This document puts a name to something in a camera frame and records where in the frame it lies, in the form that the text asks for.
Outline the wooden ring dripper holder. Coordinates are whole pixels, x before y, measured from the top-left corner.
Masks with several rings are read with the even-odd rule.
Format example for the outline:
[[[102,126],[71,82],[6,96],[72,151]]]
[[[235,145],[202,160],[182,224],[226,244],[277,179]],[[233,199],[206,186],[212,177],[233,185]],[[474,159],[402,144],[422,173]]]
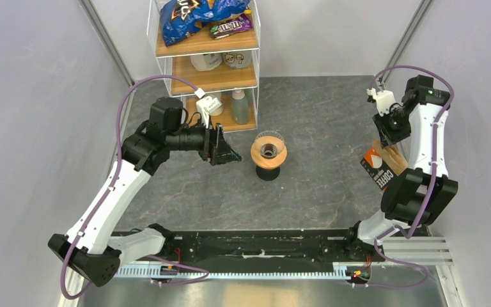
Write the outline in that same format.
[[[255,141],[251,146],[251,158],[255,165],[261,169],[274,170],[283,165],[288,149],[285,144],[276,141]]]

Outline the clear glass dripper cone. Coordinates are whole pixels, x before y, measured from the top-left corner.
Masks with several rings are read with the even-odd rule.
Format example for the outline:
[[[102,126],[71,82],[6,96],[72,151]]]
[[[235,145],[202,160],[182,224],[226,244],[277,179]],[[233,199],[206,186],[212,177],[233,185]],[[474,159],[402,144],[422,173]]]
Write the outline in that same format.
[[[286,145],[280,133],[266,130],[256,136],[253,147],[263,158],[273,159],[283,152]]]

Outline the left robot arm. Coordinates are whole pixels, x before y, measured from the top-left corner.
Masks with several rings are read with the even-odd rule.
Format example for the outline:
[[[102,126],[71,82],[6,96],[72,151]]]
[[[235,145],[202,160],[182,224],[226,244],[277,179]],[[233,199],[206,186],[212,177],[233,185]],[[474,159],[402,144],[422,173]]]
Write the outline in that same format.
[[[177,98],[162,97],[152,104],[148,119],[118,142],[111,174],[82,217],[65,234],[49,239],[48,247],[63,262],[62,276],[71,269],[101,287],[134,260],[153,255],[164,262],[173,257],[171,233],[159,226],[123,237],[115,237],[113,231],[134,196],[171,152],[195,151],[213,166],[241,161],[224,139],[223,126],[212,123],[213,111],[221,106],[211,96],[197,100],[199,120],[189,125],[183,118],[188,112]]]

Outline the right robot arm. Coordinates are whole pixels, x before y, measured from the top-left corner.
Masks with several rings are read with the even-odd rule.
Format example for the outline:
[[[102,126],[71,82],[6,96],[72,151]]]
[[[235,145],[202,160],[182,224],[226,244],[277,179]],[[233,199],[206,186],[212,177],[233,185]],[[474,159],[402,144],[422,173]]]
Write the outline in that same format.
[[[401,103],[389,90],[366,91],[377,107],[373,122],[381,148],[410,138],[411,151],[407,167],[383,186],[380,209],[349,229],[343,252],[350,261],[373,255],[375,247],[400,230],[413,233],[432,224],[458,191],[444,161],[444,125],[452,95],[433,85],[433,77],[410,78]]]

